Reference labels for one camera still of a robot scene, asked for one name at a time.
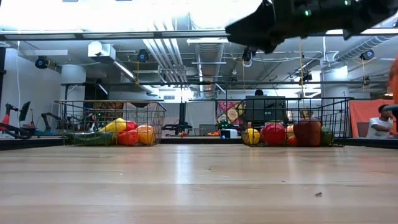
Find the green vegetable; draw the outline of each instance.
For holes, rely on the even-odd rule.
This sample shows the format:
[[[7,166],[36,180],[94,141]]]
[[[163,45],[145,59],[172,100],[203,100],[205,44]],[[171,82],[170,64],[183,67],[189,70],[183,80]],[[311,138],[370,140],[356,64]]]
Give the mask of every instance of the green vegetable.
[[[322,127],[321,131],[321,146],[329,146],[333,143],[333,131],[330,128]]]
[[[67,143],[77,146],[111,146],[116,144],[113,133],[67,133]]]

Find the metal basket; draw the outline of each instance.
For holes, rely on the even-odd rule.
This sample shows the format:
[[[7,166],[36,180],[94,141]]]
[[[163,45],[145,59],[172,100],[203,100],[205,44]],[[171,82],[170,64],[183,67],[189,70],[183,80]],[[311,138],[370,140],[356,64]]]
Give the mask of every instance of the metal basket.
[[[311,142],[318,144],[302,144],[298,146],[344,146],[344,141],[339,141],[348,135],[348,106],[349,100],[354,98],[284,98],[267,97],[245,99],[237,108],[239,127],[243,142],[248,146],[289,146],[288,139],[295,136],[297,140],[308,137]],[[292,130],[290,125],[307,124],[310,128]],[[282,142],[281,127],[284,131]]]
[[[124,100],[55,102],[60,105],[60,117],[65,121],[60,123],[64,144],[127,145],[121,142],[120,137],[128,132],[126,131],[128,125],[138,127],[135,129],[136,133],[134,131],[129,133],[137,139],[137,144],[134,145],[153,146],[160,143],[162,138],[166,109],[158,102]]]

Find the orange partition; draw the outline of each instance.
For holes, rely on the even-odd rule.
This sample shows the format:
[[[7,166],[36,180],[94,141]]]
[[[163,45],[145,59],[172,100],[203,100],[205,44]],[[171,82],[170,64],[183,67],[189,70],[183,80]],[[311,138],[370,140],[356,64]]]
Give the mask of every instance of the orange partition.
[[[367,123],[369,119],[380,117],[378,109],[381,105],[392,105],[393,100],[360,100],[349,102],[349,115],[351,119],[351,127],[353,130],[353,138],[359,137],[358,123]],[[394,118],[393,132],[396,133],[396,119]]]

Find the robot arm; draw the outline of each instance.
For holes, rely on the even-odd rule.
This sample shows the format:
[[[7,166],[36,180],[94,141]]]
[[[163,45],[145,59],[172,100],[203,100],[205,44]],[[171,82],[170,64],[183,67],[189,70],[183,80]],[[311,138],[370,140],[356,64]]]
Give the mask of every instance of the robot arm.
[[[230,42],[272,53],[285,39],[343,29],[344,39],[393,16],[398,0],[263,0],[257,10],[226,27]]]
[[[47,116],[51,116],[51,117],[55,118],[57,121],[61,121],[61,118],[52,113],[42,113],[42,118],[43,118],[43,121],[45,124],[45,130],[50,131],[51,127],[49,125],[49,121],[47,121]]]

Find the wooden floor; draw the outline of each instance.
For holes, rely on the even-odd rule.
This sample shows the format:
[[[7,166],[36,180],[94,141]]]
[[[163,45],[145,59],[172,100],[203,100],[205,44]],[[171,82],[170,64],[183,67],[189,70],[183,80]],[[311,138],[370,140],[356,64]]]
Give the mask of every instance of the wooden floor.
[[[240,145],[2,151],[0,223],[396,224],[398,151]]]

